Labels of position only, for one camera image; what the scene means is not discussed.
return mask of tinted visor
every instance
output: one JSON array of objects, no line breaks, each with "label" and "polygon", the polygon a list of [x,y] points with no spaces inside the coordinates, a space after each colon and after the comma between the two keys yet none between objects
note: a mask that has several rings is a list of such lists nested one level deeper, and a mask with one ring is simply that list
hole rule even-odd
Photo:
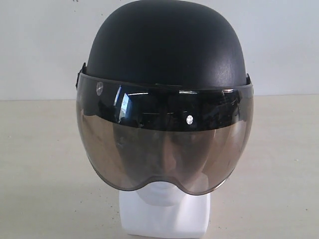
[{"label": "tinted visor", "polygon": [[185,91],[79,75],[77,119],[89,160],[110,186],[166,181],[191,195],[234,170],[251,129],[253,88]]}]

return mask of helmet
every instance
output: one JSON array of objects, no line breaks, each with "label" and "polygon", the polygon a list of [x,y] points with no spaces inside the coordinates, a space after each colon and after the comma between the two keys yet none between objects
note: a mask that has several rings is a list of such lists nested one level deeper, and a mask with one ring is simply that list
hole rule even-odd
[{"label": "helmet", "polygon": [[238,37],[197,3],[139,0],[117,9],[76,86],[87,156],[119,190],[165,181],[209,193],[232,173],[250,134],[253,86]]}]

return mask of visor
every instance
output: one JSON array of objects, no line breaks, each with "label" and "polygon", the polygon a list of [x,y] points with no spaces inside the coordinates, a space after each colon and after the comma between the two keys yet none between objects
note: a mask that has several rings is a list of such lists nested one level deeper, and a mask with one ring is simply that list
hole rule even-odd
[{"label": "visor", "polygon": [[190,91],[79,74],[77,120],[100,178],[123,191],[166,181],[203,195],[234,170],[247,143],[253,87]]}]

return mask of white wall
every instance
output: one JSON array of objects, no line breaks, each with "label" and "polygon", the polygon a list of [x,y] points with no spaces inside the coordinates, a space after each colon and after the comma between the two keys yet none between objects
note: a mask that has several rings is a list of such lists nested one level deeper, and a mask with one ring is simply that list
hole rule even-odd
[{"label": "white wall", "polygon": [[[1,0],[0,100],[74,99],[104,19],[130,0]],[[319,1],[193,0],[235,28],[256,95],[319,93]]]}]

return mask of table surface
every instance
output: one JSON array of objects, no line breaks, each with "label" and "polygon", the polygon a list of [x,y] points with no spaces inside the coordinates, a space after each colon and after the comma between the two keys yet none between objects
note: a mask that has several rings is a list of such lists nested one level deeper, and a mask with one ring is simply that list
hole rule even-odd
[{"label": "table surface", "polygon": [[[248,145],[204,239],[319,239],[319,95],[255,97]],[[92,169],[75,101],[0,102],[1,239],[138,239]]]}]

